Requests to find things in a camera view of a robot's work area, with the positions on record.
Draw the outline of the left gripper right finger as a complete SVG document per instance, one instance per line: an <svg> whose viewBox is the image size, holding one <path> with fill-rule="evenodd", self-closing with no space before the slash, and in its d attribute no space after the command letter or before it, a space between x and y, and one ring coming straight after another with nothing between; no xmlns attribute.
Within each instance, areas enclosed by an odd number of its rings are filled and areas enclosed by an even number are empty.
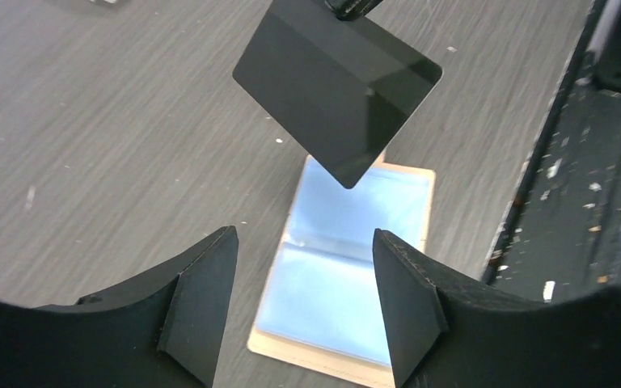
<svg viewBox="0 0 621 388"><path fill-rule="evenodd" d="M532 301L388 230L375 230L373 258L398 387L621 387L621 284Z"/></svg>

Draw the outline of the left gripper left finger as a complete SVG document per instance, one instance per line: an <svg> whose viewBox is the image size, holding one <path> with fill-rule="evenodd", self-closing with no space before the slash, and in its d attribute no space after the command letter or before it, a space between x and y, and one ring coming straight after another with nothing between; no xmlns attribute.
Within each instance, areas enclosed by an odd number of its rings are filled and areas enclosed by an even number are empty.
<svg viewBox="0 0 621 388"><path fill-rule="evenodd" d="M0 387L210 387L238 258L233 226L72 306L0 301Z"/></svg>

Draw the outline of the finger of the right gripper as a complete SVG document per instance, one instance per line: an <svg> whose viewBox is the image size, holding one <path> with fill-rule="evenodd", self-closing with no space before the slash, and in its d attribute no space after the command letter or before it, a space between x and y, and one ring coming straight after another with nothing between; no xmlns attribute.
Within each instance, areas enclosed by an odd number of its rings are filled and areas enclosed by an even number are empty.
<svg viewBox="0 0 621 388"><path fill-rule="evenodd" d="M366 16L382 0L325 0L334 16L341 21L353 21Z"/></svg>

